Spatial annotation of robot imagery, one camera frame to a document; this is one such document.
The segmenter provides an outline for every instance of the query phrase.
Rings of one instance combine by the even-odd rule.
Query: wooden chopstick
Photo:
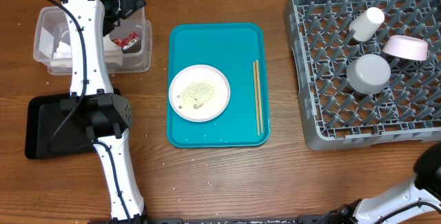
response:
[[[259,60],[256,60],[256,76],[257,76],[257,94],[259,97],[259,111],[260,111],[260,131],[263,134],[263,120],[262,120],[262,95],[260,94],[260,73],[259,73]]]
[[[259,106],[258,106],[258,102],[257,102],[256,62],[253,62],[253,76],[254,76],[254,99],[255,99],[255,102],[256,102],[257,136],[260,136],[260,129],[259,129]]]

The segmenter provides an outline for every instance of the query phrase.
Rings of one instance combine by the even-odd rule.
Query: chopsticks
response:
[[[259,73],[259,61],[253,62],[253,77],[254,77],[254,100],[256,103],[256,125],[257,136],[260,133],[263,134],[263,119],[262,119],[262,96],[260,94],[260,73]]]

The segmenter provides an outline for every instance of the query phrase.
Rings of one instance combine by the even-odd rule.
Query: red candy wrapper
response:
[[[115,44],[119,45],[123,51],[125,51],[138,43],[140,40],[141,38],[139,38],[139,36],[135,32],[132,32],[125,39],[113,39],[112,41],[115,42]]]

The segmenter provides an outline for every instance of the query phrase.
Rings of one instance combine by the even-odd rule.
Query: plastic crate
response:
[[[127,54],[105,52],[108,73],[145,72],[150,67],[152,56],[152,27],[145,19],[144,8],[135,12],[121,25],[109,33],[111,39],[124,39],[136,32],[141,38],[141,47]],[[53,75],[72,74],[72,57],[53,59],[60,41],[69,39],[69,28],[65,13],[58,7],[46,7],[40,11],[34,39],[34,59],[45,64]]]
[[[313,150],[367,147],[390,141],[441,139],[441,0],[289,0],[284,11],[298,76],[306,144]],[[372,38],[355,43],[349,23],[376,6],[385,21]],[[390,57],[381,49],[405,34],[429,44],[427,61]],[[359,95],[346,68],[364,54],[380,54],[391,78],[379,94]]]

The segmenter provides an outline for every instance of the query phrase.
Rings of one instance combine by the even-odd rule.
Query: cable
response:
[[[326,224],[328,223],[329,217],[331,214],[336,214],[337,210],[331,210],[327,212],[326,214],[323,214],[322,217],[318,220],[317,224]]]
[[[61,130],[61,128],[69,121],[69,119],[72,118],[73,114],[76,111],[78,111],[79,106],[84,101],[85,91],[86,91],[87,84],[88,84],[88,66],[87,66],[87,58],[86,58],[86,54],[85,54],[85,42],[84,42],[84,37],[83,37],[83,31],[82,31],[82,28],[79,25],[78,21],[75,19],[74,15],[68,9],[64,8],[64,6],[61,5],[60,3],[56,2],[55,0],[46,0],[46,1],[49,1],[50,3],[54,4],[55,6],[59,7],[60,9],[62,9],[72,19],[72,21],[74,22],[74,24],[76,26],[76,29],[78,30],[78,34],[80,36],[80,42],[81,42],[81,50],[83,52],[83,89],[81,91],[79,100],[76,102],[76,105],[74,106],[74,108],[72,108],[72,110],[70,110],[69,114],[61,122],[61,124],[58,126],[58,128],[55,130],[54,134],[52,135],[52,138],[48,142],[47,150],[48,150],[48,153],[50,153],[50,146],[52,145],[54,137],[58,134],[58,132]]]
[[[95,144],[102,145],[105,148],[105,151],[109,154],[110,164],[112,165],[112,171],[113,171],[113,179],[115,181],[116,192],[118,194],[119,200],[121,201],[121,205],[123,206],[125,215],[127,217],[127,221],[129,222],[129,224],[132,224],[129,210],[127,209],[127,206],[125,205],[125,202],[123,199],[123,194],[121,193],[121,190],[119,189],[118,177],[116,176],[116,167],[115,167],[115,162],[113,160],[112,151],[110,151],[110,148],[106,144],[104,144],[96,139],[93,140],[93,142],[92,142],[92,145],[95,145]]]
[[[380,220],[378,220],[375,224],[381,224],[383,223],[385,220],[394,217],[395,215],[402,213],[404,211],[410,210],[412,207],[419,207],[421,208],[421,206],[426,205],[429,206],[431,208],[433,208],[434,210],[436,210],[438,212],[438,214],[441,214],[441,210],[439,207],[437,207],[436,205],[432,204],[432,203],[428,203],[428,202],[424,202],[424,201],[418,201],[416,203],[412,203],[406,207],[400,208],[399,210],[396,210],[388,215],[386,215],[385,217],[382,217]]]

